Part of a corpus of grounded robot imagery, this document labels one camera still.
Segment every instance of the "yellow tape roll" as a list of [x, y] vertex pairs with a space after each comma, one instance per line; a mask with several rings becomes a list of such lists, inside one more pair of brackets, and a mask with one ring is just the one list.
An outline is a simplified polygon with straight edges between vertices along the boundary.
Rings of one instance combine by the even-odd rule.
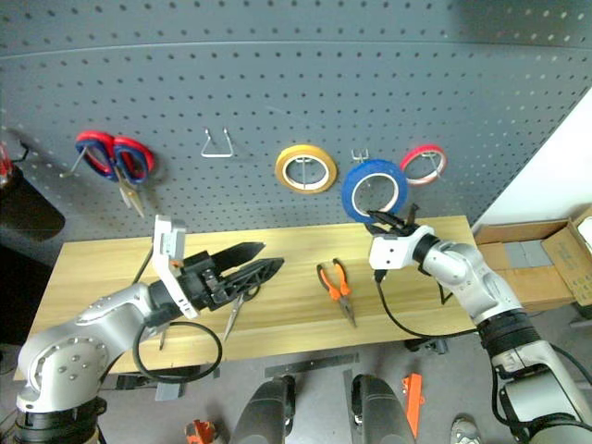
[[[288, 165], [298, 159], [315, 160], [325, 170], [325, 175], [312, 183], [298, 182], [288, 176]], [[276, 161], [276, 177], [283, 185], [302, 194], [315, 194], [327, 190], [337, 178], [337, 165], [324, 150], [314, 145], [292, 145], [282, 151]]]

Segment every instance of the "gray floor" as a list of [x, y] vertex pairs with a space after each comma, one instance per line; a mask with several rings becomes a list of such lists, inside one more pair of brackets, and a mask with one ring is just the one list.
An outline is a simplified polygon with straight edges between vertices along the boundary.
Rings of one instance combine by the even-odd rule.
[[[572, 352], [590, 368], [592, 328], [569, 328], [575, 317], [575, 311], [568, 306], [537, 315], [533, 322], [545, 339]], [[176, 401], [154, 401], [154, 388], [104, 390], [101, 396], [107, 399], [108, 408], [101, 418], [101, 426], [107, 441], [117, 444], [184, 444], [183, 428], [194, 418], [214, 420], [223, 434], [228, 435], [242, 407], [265, 380], [266, 368], [339, 356], [349, 363], [296, 375], [297, 413], [287, 439], [289, 444], [359, 444], [359, 437], [351, 432], [347, 409], [352, 376], [359, 373], [380, 376], [402, 399], [401, 379], [410, 372], [424, 377], [425, 405], [421, 410], [418, 444], [448, 444], [450, 423], [457, 413], [469, 413], [475, 418], [487, 444], [514, 442], [490, 411], [489, 363], [478, 337], [450, 339], [449, 347], [450, 352], [445, 355], [428, 350], [410, 353], [402, 343], [391, 342], [224, 363], [219, 377], [208, 376], [189, 384], [185, 395]], [[573, 376], [582, 380], [575, 371]], [[22, 383], [12, 382], [10, 373], [0, 376], [0, 420], [13, 409], [20, 387]], [[586, 392], [592, 402], [591, 394]]]

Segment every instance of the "gray pegboard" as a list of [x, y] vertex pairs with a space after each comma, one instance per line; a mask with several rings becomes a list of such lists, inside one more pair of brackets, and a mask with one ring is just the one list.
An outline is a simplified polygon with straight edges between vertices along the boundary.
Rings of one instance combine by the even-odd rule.
[[[194, 231], [348, 222], [350, 151], [399, 163], [434, 142], [449, 167], [412, 189], [423, 216], [475, 221], [590, 86], [589, 2], [18, 2], [0, 5], [3, 139], [30, 138], [26, 177], [69, 240], [149, 235], [152, 216]], [[204, 159], [204, 127], [231, 159]], [[76, 158], [82, 130], [147, 144], [147, 217]], [[326, 192], [274, 177], [296, 142], [339, 166]]]

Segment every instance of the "pliers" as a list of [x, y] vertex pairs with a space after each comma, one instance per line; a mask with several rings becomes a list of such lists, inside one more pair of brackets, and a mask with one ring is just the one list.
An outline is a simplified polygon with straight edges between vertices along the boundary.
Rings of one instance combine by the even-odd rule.
[[333, 301], [339, 302], [339, 307], [343, 312], [343, 315], [348, 318], [351, 324], [354, 327], [355, 325], [355, 317], [353, 316], [353, 309], [352, 305], [350, 304], [350, 300], [346, 298], [348, 294], [352, 292], [350, 287], [348, 286], [348, 279], [345, 274], [345, 268], [343, 264], [339, 261], [338, 258], [333, 259], [333, 266], [335, 266], [335, 270], [339, 275], [339, 288], [335, 287], [333, 283], [327, 277], [327, 272], [325, 268], [321, 264], [316, 266], [316, 274], [318, 275], [318, 280], [321, 281], [321, 285], [329, 292], [329, 296]]

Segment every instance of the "wooden table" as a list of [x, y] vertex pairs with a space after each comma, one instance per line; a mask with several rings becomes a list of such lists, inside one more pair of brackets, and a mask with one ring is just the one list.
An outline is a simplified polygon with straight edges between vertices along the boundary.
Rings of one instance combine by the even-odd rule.
[[[435, 217], [420, 223], [432, 226], [441, 239], [475, 243], [464, 216]], [[188, 235], [186, 256], [202, 250], [216, 253], [242, 241], [263, 241], [266, 247], [258, 257], [285, 259], [285, 264], [259, 295], [243, 305], [225, 344], [224, 359], [408, 339], [409, 335], [388, 320], [376, 294], [368, 265], [370, 240], [362, 224]], [[149, 238], [65, 243], [31, 334], [66, 322], [99, 297], [127, 287], [149, 247]], [[316, 277], [316, 264], [325, 263], [336, 279], [331, 264], [333, 257], [338, 257], [347, 269], [357, 328], [350, 326], [339, 305], [329, 299]], [[146, 283], [157, 280], [151, 266], [142, 280]], [[416, 267], [391, 271], [383, 286], [392, 312], [416, 331], [443, 334], [472, 326], [454, 299], [443, 307], [440, 305], [436, 282], [419, 273]], [[525, 304], [536, 304], [536, 297], [533, 295]], [[203, 310], [199, 322], [221, 337], [230, 305], [215, 312]], [[154, 338], [142, 345], [142, 358], [150, 368], [203, 364], [216, 356], [211, 338], [194, 328], [171, 328], [162, 351], [158, 350], [158, 341], [159, 338]], [[114, 373], [135, 370], [130, 352], [112, 368]]]

